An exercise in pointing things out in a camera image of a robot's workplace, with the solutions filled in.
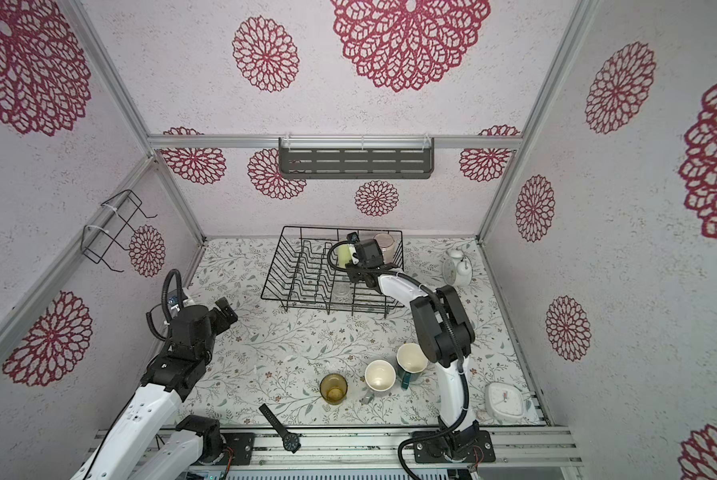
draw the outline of black wire basket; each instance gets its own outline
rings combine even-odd
[[[391,235],[396,245],[393,263],[403,269],[403,232],[400,230],[284,226],[260,298],[279,301],[286,310],[295,307],[387,316],[392,309],[401,308],[402,304],[395,299],[367,288],[363,283],[352,283],[345,273],[329,266],[326,259],[329,249],[345,240],[351,232],[357,232],[361,240],[377,234]],[[346,300],[332,298],[334,286],[339,283],[348,285]]]

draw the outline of black watch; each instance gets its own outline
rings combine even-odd
[[[262,415],[265,416],[271,426],[276,429],[276,432],[284,441],[284,449],[286,451],[295,453],[300,449],[300,436],[284,428],[265,403],[260,406],[260,412],[262,412]]]

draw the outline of table surface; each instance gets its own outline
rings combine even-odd
[[[287,425],[436,425],[440,396],[433,366],[408,390],[397,380],[391,395],[369,405],[363,370],[372,360],[394,362],[397,348],[416,342],[408,308],[381,313],[330,312],[290,308],[261,300],[278,239],[210,240],[190,284],[198,303],[225,296],[238,322],[220,335],[214,358],[176,418],[196,414],[222,425],[264,425],[262,403]],[[529,398],[524,374],[489,285],[474,239],[405,238],[405,271],[430,286],[443,285],[441,263],[447,248],[459,246],[473,262],[473,281],[458,287],[473,323],[470,401],[484,425],[500,424],[483,410],[486,387],[503,382],[526,392],[528,413],[521,424],[544,425]],[[318,384],[341,373],[348,394],[341,405],[327,404]]]

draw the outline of gray hanging shelf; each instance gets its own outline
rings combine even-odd
[[[430,178],[433,139],[429,148],[288,148],[278,139],[278,164],[283,178],[363,179]]]

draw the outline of brown glass cup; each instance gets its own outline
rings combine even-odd
[[[339,405],[348,394],[348,382],[339,373],[330,373],[321,380],[321,397],[330,405]]]

